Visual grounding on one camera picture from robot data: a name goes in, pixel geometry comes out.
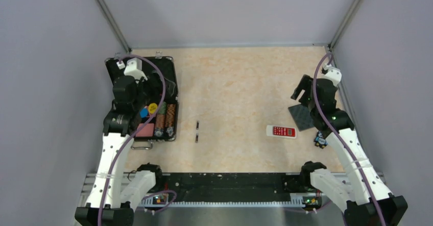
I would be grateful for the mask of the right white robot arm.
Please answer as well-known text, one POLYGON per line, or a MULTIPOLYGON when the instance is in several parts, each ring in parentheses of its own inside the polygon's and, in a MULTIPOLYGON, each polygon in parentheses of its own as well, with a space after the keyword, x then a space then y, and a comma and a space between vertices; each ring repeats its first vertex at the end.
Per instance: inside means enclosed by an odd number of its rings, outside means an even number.
POLYGON ((337 87, 330 79, 304 75, 291 98, 306 107, 314 127, 333 148, 348 184, 320 162, 301 167, 299 184, 305 191, 319 189, 341 210, 346 225, 398 225, 407 211, 405 198, 395 196, 364 152, 348 113, 337 108, 337 87))

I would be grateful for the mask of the white remote control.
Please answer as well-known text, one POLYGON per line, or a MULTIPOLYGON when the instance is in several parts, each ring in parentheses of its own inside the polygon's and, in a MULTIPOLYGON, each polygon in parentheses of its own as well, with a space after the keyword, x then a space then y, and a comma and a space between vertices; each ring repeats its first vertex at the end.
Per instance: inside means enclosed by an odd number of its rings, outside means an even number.
POLYGON ((266 135, 275 138, 296 139, 297 131, 295 128, 267 125, 266 135))

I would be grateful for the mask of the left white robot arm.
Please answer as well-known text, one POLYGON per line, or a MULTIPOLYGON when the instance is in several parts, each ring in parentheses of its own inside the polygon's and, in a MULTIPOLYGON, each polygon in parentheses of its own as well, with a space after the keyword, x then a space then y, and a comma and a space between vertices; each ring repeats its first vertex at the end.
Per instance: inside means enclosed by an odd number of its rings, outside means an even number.
POLYGON ((128 150, 141 127, 140 112, 147 97, 144 77, 120 76, 113 81, 114 98, 103 121, 103 146, 91 192, 75 211, 80 225, 132 225, 134 214, 149 191, 162 189, 157 165, 136 172, 122 188, 128 150))

